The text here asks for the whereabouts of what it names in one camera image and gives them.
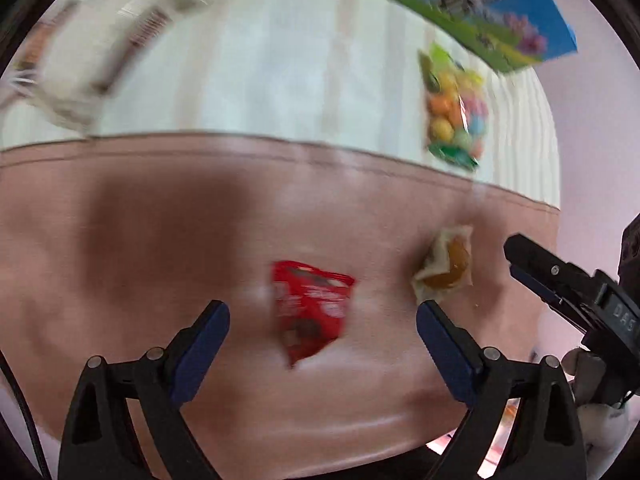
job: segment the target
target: pink fabric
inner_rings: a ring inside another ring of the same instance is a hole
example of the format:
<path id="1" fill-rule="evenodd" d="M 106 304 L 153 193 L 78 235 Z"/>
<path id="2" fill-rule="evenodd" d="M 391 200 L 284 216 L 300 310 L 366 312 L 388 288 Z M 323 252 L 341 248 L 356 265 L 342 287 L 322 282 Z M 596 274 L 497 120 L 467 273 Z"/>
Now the pink fabric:
<path id="1" fill-rule="evenodd" d="M 222 478 L 372 462 L 451 430 L 465 411 L 418 338 L 410 286 L 436 231 L 461 223 L 474 226 L 474 285 L 443 308 L 481 346 L 526 359 L 543 304 L 509 277 L 502 244 L 523 232 L 553 250 L 549 206 L 372 155 L 251 137 L 6 152 L 2 349 L 37 421 L 60 437 L 91 355 L 137 359 L 220 299 L 231 330 L 183 413 Z M 344 336 L 294 370 L 273 328 L 280 259 L 358 280 Z"/>

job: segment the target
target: yellow candy package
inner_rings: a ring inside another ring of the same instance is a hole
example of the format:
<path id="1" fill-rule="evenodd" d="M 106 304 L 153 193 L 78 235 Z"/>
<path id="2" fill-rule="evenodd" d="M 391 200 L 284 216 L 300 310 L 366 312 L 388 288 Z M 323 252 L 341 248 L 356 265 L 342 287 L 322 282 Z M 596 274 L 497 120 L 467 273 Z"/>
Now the yellow candy package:
<path id="1" fill-rule="evenodd" d="M 418 62 L 426 88 L 428 149 L 433 155 L 469 171 L 484 150 L 488 108 L 484 80 L 466 70 L 436 43 Z"/>
<path id="2" fill-rule="evenodd" d="M 438 232 L 422 268 L 411 280 L 415 299 L 441 301 L 448 294 L 471 285 L 471 233 L 468 225 L 447 227 Z"/>

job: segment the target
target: blue gripper pad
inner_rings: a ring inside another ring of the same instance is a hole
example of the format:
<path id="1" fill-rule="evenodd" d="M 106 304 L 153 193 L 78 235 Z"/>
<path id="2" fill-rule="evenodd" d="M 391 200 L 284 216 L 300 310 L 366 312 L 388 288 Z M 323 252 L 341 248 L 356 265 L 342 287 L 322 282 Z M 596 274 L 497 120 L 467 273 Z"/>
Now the blue gripper pad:
<path id="1" fill-rule="evenodd" d="M 418 313 L 415 316 L 418 334 L 453 398 L 471 408 L 477 399 L 474 389 L 477 374 L 451 334 L 435 315 L 434 308 L 442 312 L 438 304 L 431 300 L 425 301 L 418 307 Z M 450 330 L 458 330 L 450 321 L 449 325 Z"/>
<path id="2" fill-rule="evenodd" d="M 548 287 L 536 280 L 533 276 L 527 274 L 520 267 L 517 267 L 515 265 L 509 266 L 509 273 L 511 274 L 511 277 L 513 279 L 518 280 L 534 294 L 539 295 L 540 299 L 545 303 L 551 305 L 560 303 L 560 297 L 558 297 Z"/>
<path id="3" fill-rule="evenodd" d="M 170 398 L 177 408 L 193 400 L 198 393 L 204 376 L 229 332 L 229 307 L 219 302 L 204 325 L 198 326 L 199 321 L 189 329 L 198 330 L 198 333 L 175 368 Z"/>

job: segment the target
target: metal screw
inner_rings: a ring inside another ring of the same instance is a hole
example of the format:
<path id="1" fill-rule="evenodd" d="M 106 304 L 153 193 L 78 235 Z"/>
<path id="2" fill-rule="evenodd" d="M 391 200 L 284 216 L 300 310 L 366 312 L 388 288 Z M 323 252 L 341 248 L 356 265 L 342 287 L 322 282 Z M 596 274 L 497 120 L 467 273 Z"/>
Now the metal screw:
<path id="1" fill-rule="evenodd" d="M 552 368 L 558 368 L 560 366 L 560 361 L 558 361 L 558 358 L 554 355 L 546 356 L 545 363 L 551 366 Z"/>
<path id="2" fill-rule="evenodd" d="M 102 358 L 99 355 L 94 355 L 93 357 L 89 357 L 89 360 L 86 362 L 86 365 L 89 368 L 97 368 L 102 363 Z"/>
<path id="3" fill-rule="evenodd" d="M 488 346 L 487 348 L 485 348 L 482 353 L 484 354 L 484 357 L 486 357 L 487 359 L 491 359 L 491 361 L 497 361 L 502 355 L 497 348 L 494 348 L 492 346 Z"/>
<path id="4" fill-rule="evenodd" d="M 150 361 L 158 361 L 164 355 L 164 348 L 160 348 L 159 346 L 154 346 L 146 351 L 146 358 Z"/>

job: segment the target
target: black cable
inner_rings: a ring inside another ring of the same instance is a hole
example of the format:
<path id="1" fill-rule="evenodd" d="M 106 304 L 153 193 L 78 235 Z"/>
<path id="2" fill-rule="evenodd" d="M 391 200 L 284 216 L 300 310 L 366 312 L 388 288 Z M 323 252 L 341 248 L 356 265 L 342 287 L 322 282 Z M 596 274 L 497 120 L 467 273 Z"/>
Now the black cable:
<path id="1" fill-rule="evenodd" d="M 49 471 L 49 465 L 47 464 L 47 459 L 44 456 L 42 443 L 40 442 L 38 430 L 36 429 L 36 423 L 33 421 L 33 416 L 31 415 L 31 410 L 29 409 L 27 400 L 24 398 L 24 394 L 22 393 L 22 390 L 18 385 L 18 381 L 15 379 L 14 373 L 9 367 L 9 363 L 4 357 L 2 350 L 0 350 L 0 371 L 4 374 L 4 378 L 9 384 L 9 387 L 14 394 L 15 400 L 18 403 L 18 407 L 22 412 L 22 417 L 24 418 L 24 422 L 27 425 L 27 431 L 29 432 L 29 438 L 31 439 L 31 445 L 33 446 L 33 451 L 36 454 L 36 460 L 38 461 L 38 466 L 40 467 L 40 473 L 44 480 L 52 480 L 51 472 Z"/>

